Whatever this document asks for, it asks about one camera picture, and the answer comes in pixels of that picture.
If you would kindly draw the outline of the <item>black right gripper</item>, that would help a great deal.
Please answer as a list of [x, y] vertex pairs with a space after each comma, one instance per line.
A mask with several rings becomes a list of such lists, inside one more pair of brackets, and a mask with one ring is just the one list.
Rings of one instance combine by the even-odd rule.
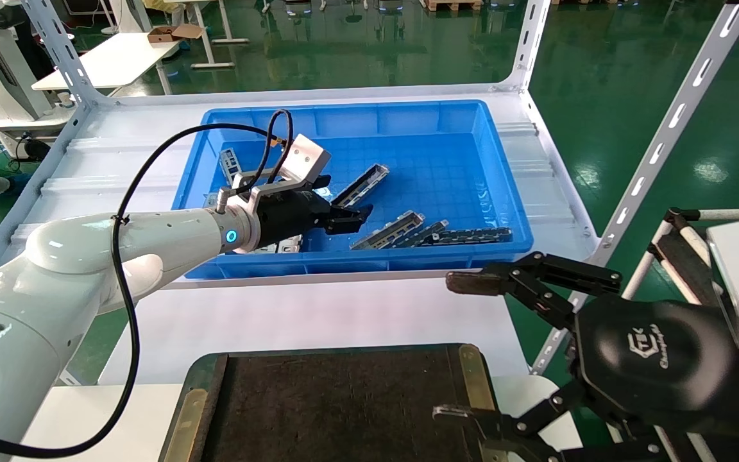
[[[525, 461], [661, 461], [652, 440], [555, 450], [539, 435], [575, 407], [599, 404], [646, 424], [678, 432], [739, 438], [739, 348], [721, 310], [687, 302], [634, 302], [619, 296], [622, 276], [559, 255], [533, 252], [483, 269], [451, 271], [446, 287], [460, 295], [511, 295], [577, 340], [579, 374], [519, 417], [481, 407], [435, 406], [433, 419], [464, 425], [485, 449]], [[552, 290], [599, 296], [575, 314]]]

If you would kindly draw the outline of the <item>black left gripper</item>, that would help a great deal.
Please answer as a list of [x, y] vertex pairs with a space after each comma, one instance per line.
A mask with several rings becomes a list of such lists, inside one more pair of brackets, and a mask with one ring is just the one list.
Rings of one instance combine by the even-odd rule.
[[[319, 175], [310, 189], [326, 188], [330, 175]], [[315, 192], [285, 191], [265, 196], [257, 207], [259, 219], [258, 248], [266, 248], [282, 240], [302, 235], [320, 227], [328, 235], [354, 234], [367, 222], [373, 205], [364, 207], [331, 207]]]

